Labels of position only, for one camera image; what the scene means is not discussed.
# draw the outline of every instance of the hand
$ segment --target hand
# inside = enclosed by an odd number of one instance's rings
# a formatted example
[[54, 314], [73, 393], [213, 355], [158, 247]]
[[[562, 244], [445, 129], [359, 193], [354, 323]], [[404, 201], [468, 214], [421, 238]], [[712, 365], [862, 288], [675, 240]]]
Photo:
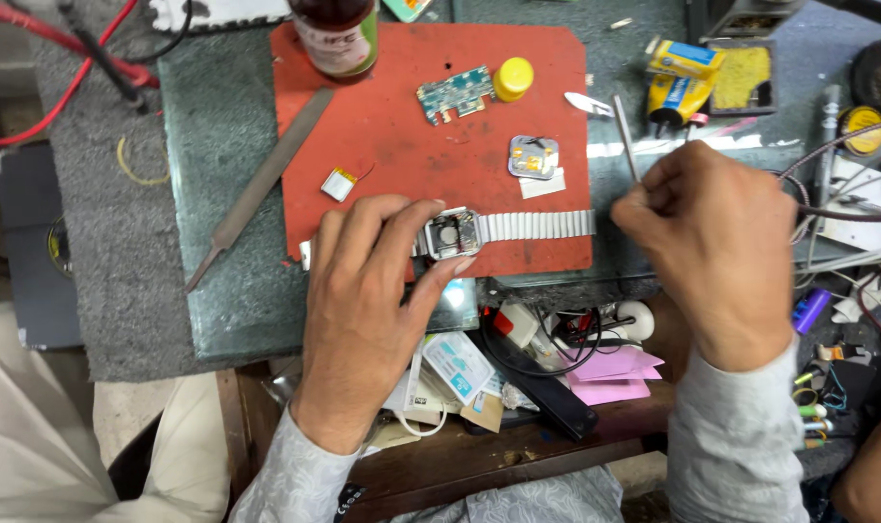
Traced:
[[792, 340], [795, 201], [772, 174], [692, 141], [614, 203], [695, 333], [728, 372], [763, 367]]
[[321, 217], [311, 241], [302, 384], [291, 403], [316, 445], [352, 454], [408, 367], [451, 278], [472, 258], [435, 263], [401, 303], [415, 235], [441, 200], [369, 196]]

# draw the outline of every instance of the pink paper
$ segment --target pink paper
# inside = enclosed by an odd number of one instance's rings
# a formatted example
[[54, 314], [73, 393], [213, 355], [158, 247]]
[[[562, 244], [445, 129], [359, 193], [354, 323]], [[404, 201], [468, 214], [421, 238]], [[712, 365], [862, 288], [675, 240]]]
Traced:
[[580, 382], [607, 382], [611, 380], [661, 380], [660, 373], [653, 367], [644, 367], [627, 374], [612, 374], [611, 376], [598, 376]]
[[644, 380], [579, 382], [572, 374], [567, 374], [567, 378], [570, 380], [570, 390], [576, 398], [583, 400], [583, 403], [589, 406], [625, 399], [647, 398], [651, 395], [651, 389], [647, 388]]
[[580, 381], [587, 381], [604, 376], [629, 374], [636, 370], [655, 367], [663, 362], [659, 357], [647, 354], [632, 345], [623, 345], [611, 354], [593, 354], [585, 365], [571, 374], [575, 374]]

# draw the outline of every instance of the brown bottle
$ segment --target brown bottle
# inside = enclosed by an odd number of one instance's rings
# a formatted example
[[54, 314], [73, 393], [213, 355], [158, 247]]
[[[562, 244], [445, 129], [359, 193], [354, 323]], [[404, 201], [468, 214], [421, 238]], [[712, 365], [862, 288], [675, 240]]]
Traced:
[[295, 30], [326, 77], [354, 83], [377, 62], [376, 0], [289, 0]]

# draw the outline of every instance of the beige trousers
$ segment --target beige trousers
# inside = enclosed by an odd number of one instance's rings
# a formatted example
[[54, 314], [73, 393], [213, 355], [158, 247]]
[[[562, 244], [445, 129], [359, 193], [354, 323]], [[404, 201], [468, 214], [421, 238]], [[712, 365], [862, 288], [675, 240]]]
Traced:
[[180, 378], [139, 499], [119, 502], [92, 431], [81, 354], [27, 351], [0, 303], [0, 521], [217, 523], [228, 504], [228, 450], [214, 373]]

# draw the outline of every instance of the fingernail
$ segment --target fingernail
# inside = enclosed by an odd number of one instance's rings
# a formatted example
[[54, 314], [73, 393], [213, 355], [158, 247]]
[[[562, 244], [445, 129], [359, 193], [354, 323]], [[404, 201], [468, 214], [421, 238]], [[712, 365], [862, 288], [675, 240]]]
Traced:
[[468, 269], [468, 268], [470, 267], [470, 265], [473, 264], [473, 261], [475, 262], [476, 259], [475, 259], [475, 258], [467, 258], [467, 259], [463, 260], [463, 262], [460, 263], [460, 264], [454, 269], [454, 276], [457, 276], [457, 275], [459, 275], [460, 273], [462, 273], [463, 271], [465, 271], [466, 269]]

